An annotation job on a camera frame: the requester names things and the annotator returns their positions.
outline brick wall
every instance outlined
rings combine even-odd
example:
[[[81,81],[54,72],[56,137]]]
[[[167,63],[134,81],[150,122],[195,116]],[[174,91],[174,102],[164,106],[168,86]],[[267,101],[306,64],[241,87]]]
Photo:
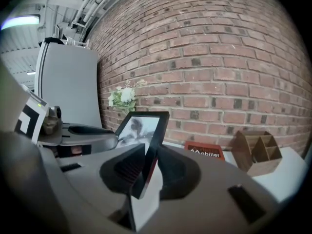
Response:
[[[302,152],[311,64],[277,0],[121,0],[90,38],[103,126],[123,119],[109,89],[145,79],[136,109],[170,112],[167,141],[230,148],[237,130],[267,130]]]

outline photograph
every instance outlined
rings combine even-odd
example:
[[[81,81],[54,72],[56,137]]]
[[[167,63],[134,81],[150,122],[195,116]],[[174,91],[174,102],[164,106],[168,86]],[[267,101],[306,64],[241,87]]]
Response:
[[[116,148],[144,143],[146,153],[158,122],[158,117],[131,117],[119,135]]]

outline flower bouquet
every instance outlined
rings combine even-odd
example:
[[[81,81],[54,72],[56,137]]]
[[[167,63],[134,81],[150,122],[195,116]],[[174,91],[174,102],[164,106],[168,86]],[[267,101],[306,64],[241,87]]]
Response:
[[[125,114],[135,110],[135,88],[146,85],[145,80],[139,80],[133,86],[130,86],[130,81],[126,81],[124,88],[118,86],[116,90],[111,91],[108,97],[108,105],[114,109],[120,109]]]

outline black slot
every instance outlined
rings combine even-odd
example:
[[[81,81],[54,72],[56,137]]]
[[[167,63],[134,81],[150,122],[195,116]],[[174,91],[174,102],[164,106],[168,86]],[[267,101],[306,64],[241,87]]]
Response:
[[[81,166],[78,163],[74,163],[74,164],[69,164],[69,165],[65,165],[65,166],[61,166],[60,169],[62,170],[63,173],[80,168]]]
[[[249,224],[254,223],[259,218],[264,216],[265,211],[241,185],[232,186],[228,189],[228,191]]]

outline wooden box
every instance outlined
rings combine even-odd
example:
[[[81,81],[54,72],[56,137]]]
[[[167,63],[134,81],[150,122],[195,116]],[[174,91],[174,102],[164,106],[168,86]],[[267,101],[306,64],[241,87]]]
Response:
[[[237,166],[249,176],[274,172],[282,159],[274,137],[261,131],[238,131],[231,152]]]

